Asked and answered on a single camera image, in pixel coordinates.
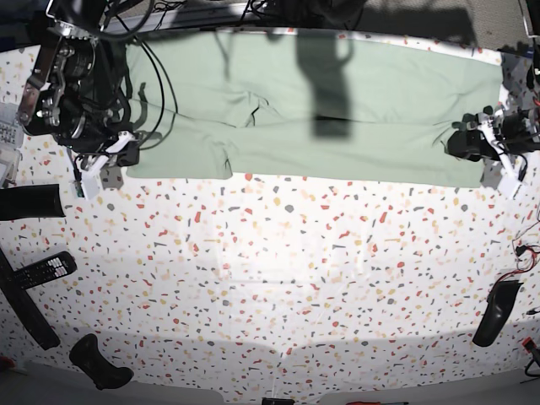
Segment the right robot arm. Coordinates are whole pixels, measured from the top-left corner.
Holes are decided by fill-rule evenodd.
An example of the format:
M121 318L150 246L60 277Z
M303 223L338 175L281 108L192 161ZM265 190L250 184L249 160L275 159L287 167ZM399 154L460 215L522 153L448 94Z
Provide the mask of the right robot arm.
M26 134L50 135L75 153L84 169L138 163L139 147L122 81L123 45L137 33L106 33L111 19L134 1L50 1L53 25L39 33L40 50L27 79L17 118Z

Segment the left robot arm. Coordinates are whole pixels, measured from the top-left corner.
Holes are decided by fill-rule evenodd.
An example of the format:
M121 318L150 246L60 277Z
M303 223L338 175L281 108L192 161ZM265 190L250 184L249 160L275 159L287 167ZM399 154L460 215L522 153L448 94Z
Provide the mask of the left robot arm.
M531 62L524 84L532 93L531 106L486 106L482 112L466 114L452 126L445 151L458 159L499 161L505 173L523 181L528 168L526 154L539 150L539 2L520 1L527 37L532 41Z

